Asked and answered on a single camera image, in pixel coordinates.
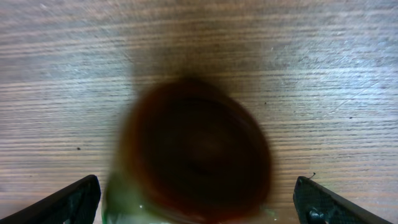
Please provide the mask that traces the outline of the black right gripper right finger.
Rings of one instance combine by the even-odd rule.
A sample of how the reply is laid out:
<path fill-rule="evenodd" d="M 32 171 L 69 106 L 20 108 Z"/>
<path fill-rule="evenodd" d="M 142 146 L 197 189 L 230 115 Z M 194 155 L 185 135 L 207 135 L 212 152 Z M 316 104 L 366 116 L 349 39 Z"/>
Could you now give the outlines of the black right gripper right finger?
<path fill-rule="evenodd" d="M 301 224 L 392 224 L 304 176 L 293 201 Z"/>

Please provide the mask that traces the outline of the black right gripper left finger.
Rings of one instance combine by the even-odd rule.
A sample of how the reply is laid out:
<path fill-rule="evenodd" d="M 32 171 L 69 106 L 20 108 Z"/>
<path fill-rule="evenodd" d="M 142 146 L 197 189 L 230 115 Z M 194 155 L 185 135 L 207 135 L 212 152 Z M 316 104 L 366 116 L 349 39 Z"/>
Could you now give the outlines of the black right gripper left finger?
<path fill-rule="evenodd" d="M 97 176 L 87 175 L 35 204 L 1 219 L 1 224 L 93 224 L 101 198 Z"/>

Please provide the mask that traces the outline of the green lid glass jar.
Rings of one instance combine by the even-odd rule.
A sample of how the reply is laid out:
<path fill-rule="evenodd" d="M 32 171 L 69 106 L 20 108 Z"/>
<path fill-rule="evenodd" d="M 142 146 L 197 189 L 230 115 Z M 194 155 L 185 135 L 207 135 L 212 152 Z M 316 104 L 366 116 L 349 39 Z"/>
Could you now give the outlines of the green lid glass jar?
<path fill-rule="evenodd" d="M 141 94 L 124 120 L 104 223 L 251 223 L 264 215 L 271 153 L 219 88 L 182 79 Z"/>

